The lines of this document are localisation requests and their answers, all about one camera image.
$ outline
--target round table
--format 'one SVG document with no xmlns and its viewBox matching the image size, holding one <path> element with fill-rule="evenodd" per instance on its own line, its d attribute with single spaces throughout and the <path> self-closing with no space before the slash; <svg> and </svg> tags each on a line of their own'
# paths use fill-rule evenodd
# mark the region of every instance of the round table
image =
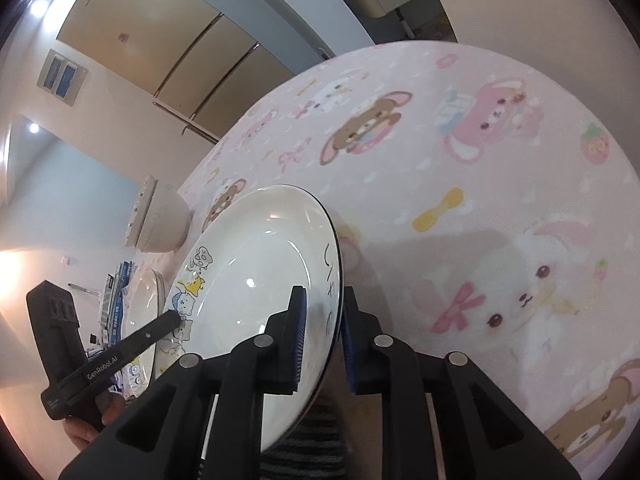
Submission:
<svg viewBox="0 0 640 480">
<path fill-rule="evenodd" d="M 271 184 L 327 208 L 344 283 L 386 332 L 466 352 L 583 478 L 609 466 L 640 416 L 640 186 L 576 98 L 460 44 L 331 59 L 204 158 L 179 190 L 187 240 L 141 270 L 170 284 L 210 222 Z"/>
</svg>

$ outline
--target pink ribbon print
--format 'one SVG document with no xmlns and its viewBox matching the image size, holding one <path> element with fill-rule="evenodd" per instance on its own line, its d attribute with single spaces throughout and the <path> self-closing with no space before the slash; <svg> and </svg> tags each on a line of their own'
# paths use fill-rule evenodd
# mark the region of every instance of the pink ribbon print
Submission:
<svg viewBox="0 0 640 480">
<path fill-rule="evenodd" d="M 290 162 L 295 162 L 299 164 L 302 160 L 302 152 L 305 151 L 305 148 L 311 143 L 312 138 L 307 137 L 299 146 L 295 147 L 291 152 L 281 153 L 278 157 L 278 164 L 282 166 L 282 173 L 287 169 L 287 164 Z"/>
<path fill-rule="evenodd" d="M 455 325 L 458 331 L 464 330 L 469 326 L 469 322 L 466 320 L 463 311 L 480 306 L 486 300 L 486 296 L 484 294 L 469 299 L 475 289 L 476 288 L 473 283 L 463 283 L 450 307 L 433 324 L 431 331 L 436 334 L 444 334 L 449 331 L 452 325 Z"/>
</svg>

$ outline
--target pink tablecloth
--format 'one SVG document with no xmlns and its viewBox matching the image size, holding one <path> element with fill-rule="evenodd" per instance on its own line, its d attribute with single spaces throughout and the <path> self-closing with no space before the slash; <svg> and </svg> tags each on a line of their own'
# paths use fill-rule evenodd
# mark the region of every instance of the pink tablecloth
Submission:
<svg viewBox="0 0 640 480">
<path fill-rule="evenodd" d="M 640 416 L 640 187 L 596 117 L 546 76 L 449 43 L 376 46 L 251 108 L 180 188 L 167 289 L 236 197 L 295 184 L 329 210 L 344 280 L 415 349 L 468 353 L 596 479 Z"/>
</svg>

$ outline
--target pink strawberry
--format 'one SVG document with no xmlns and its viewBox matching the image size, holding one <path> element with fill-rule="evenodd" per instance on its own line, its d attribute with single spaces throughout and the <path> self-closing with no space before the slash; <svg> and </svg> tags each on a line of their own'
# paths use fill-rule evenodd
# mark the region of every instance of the pink strawberry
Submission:
<svg viewBox="0 0 640 480">
<path fill-rule="evenodd" d="M 580 147 L 592 164 L 604 164 L 609 157 L 609 134 L 596 124 L 589 124 L 582 134 Z"/>
<path fill-rule="evenodd" d="M 593 277 L 599 282 L 602 282 L 602 280 L 607 276 L 607 269 L 609 269 L 608 261 L 604 258 L 599 259 L 596 264 L 596 268 L 593 271 Z"/>
</svg>

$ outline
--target blue book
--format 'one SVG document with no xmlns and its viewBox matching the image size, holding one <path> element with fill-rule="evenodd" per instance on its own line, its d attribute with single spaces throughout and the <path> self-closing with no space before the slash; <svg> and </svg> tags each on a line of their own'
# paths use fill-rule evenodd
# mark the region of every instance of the blue book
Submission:
<svg viewBox="0 0 640 480">
<path fill-rule="evenodd" d="M 122 263 L 122 272 L 120 273 L 120 281 L 117 285 L 116 300 L 113 304 L 113 325 L 111 327 L 110 345 L 115 345 L 120 341 L 120 330 L 122 327 L 122 289 L 129 285 L 131 277 L 131 262 Z"/>
</svg>

